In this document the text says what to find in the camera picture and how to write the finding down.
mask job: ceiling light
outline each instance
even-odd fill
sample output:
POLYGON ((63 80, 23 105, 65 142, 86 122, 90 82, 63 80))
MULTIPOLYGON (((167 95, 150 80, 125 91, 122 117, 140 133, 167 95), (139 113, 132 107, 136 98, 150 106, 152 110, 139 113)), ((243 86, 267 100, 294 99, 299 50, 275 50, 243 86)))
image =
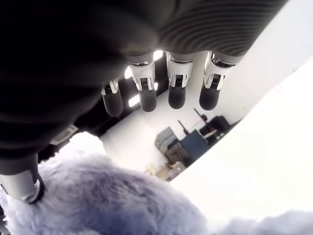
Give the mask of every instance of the ceiling light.
POLYGON ((162 50, 156 50, 153 53, 153 60, 156 61, 156 60, 162 58, 162 56, 163 56, 163 51, 162 50))
POLYGON ((157 88, 158 88, 158 83, 156 82, 155 83, 155 90, 157 90, 157 88))
POLYGON ((133 107, 134 105, 136 105, 137 103, 139 103, 140 99, 139 99, 139 95, 135 95, 133 98, 131 98, 128 101, 129 107, 133 107))
POLYGON ((131 69, 131 67, 127 67, 126 68, 126 70, 125 70, 125 78, 126 79, 128 79, 128 78, 130 78, 130 77, 132 77, 133 76, 133 72, 132 72, 132 69, 131 69))

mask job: ribbed black fabric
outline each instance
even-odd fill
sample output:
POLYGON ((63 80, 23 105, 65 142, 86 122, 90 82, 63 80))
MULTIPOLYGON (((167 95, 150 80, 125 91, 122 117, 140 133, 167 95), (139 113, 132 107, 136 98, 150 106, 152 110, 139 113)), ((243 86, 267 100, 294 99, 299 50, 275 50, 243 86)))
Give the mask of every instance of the ribbed black fabric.
POLYGON ((158 46, 242 55, 285 1, 148 2, 0 7, 0 159, 44 148, 124 73, 125 55, 158 46))
POLYGON ((201 0, 161 31, 161 44, 176 53, 202 50, 241 56, 286 0, 201 0))

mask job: fur texture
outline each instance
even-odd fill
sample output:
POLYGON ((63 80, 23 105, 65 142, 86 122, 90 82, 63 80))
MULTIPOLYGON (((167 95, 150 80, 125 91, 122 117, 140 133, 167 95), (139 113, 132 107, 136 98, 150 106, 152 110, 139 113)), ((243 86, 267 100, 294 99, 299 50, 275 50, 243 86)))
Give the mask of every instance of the fur texture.
POLYGON ((120 169, 90 149, 67 148, 41 163, 46 192, 34 205, 1 190, 12 235, 208 234, 202 214, 168 183, 120 169))
POLYGON ((313 212, 288 211, 261 221, 233 219, 216 235, 313 235, 313 212))

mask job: white surface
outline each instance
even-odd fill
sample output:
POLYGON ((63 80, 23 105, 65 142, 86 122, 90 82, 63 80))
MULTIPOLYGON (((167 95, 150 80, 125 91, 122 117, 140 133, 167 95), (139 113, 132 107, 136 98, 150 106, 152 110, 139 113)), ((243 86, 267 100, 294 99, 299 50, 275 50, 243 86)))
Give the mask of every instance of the white surface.
POLYGON ((213 224, 313 211, 312 87, 313 61, 171 184, 213 224))
POLYGON ((139 103, 140 101, 140 97, 139 95, 135 95, 133 98, 131 98, 129 101, 128 101, 128 105, 129 107, 133 107, 134 105, 136 105, 137 103, 139 103))
POLYGON ((158 88, 158 83, 157 82, 155 82, 154 87, 155 87, 155 91, 157 91, 157 88, 158 88))
POLYGON ((133 72, 131 67, 127 66, 126 70, 125 70, 125 78, 131 78, 133 76, 133 72))
MULTIPOLYGON (((313 54, 313 1, 289 0, 262 32, 221 89, 214 109, 231 123, 245 117, 276 84, 313 54)), ((206 52, 198 54, 187 85, 187 99, 199 102, 206 52)))
POLYGON ((162 50, 156 50, 155 52, 153 52, 153 60, 154 61, 162 58, 162 56, 163 56, 163 51, 162 50))
POLYGON ((97 136, 89 132, 77 133, 69 140, 71 144, 66 144, 60 149, 60 152, 71 153, 73 150, 82 150, 86 152, 105 153, 102 142, 97 136))
MULTIPOLYGON (((211 112, 204 113, 208 118, 213 117, 211 112)), ((165 163, 163 155, 154 145, 157 134, 170 126, 179 139, 184 138, 178 119, 188 131, 204 126, 190 103, 186 102, 179 110, 172 109, 165 92, 157 97, 153 112, 135 111, 109 129, 101 140, 108 155, 120 166, 145 171, 149 165, 149 168, 157 170, 165 163)))

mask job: robotic finger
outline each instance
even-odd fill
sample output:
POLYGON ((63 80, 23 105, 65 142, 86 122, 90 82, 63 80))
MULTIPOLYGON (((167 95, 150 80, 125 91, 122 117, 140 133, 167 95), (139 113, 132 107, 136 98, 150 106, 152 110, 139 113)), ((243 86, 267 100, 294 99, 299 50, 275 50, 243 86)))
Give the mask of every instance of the robotic finger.
POLYGON ((223 82, 243 57, 226 56, 210 51, 207 55, 199 103, 204 110, 216 107, 223 82))
POLYGON ((32 204, 44 194, 44 183, 38 173, 38 157, 0 161, 0 182, 3 190, 16 200, 32 204))
POLYGON ((168 102, 173 109, 180 109, 186 99, 186 85, 197 53, 182 55, 166 53, 169 77, 168 102))
POLYGON ((123 100, 118 88, 118 79, 103 85, 101 95, 108 114, 112 117, 119 117, 123 112, 123 100))
POLYGON ((139 93, 141 109, 145 112, 151 112, 157 106, 157 95, 154 89, 156 74, 153 53, 143 56, 130 56, 129 60, 133 79, 139 93))

